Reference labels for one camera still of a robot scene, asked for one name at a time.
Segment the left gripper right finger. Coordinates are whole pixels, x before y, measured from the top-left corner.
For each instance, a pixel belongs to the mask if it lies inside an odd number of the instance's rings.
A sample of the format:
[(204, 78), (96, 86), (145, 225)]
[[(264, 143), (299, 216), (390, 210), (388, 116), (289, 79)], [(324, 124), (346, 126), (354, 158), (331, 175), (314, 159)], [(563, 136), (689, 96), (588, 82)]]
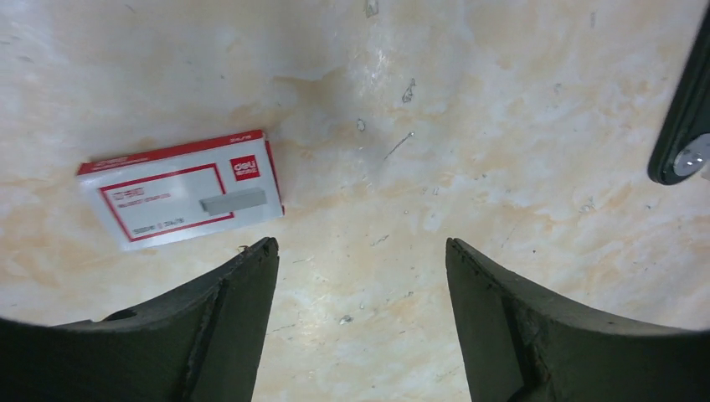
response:
[(585, 306), (459, 239), (445, 267), (474, 401), (708, 400), (708, 331)]

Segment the red white staple box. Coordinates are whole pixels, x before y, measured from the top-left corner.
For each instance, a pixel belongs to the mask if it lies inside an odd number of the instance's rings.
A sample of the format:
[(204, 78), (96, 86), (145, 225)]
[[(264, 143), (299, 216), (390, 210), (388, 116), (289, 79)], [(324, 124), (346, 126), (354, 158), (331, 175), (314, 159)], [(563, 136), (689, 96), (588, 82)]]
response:
[(83, 163), (76, 179), (123, 250), (259, 224), (285, 212), (261, 130)]

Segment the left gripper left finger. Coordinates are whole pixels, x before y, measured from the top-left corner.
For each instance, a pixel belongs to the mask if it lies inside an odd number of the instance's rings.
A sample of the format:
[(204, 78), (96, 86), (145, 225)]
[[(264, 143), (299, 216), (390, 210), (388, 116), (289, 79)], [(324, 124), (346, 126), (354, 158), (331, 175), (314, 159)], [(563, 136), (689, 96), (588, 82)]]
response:
[(1, 322), (4, 401), (249, 401), (279, 268), (264, 238), (99, 322)]

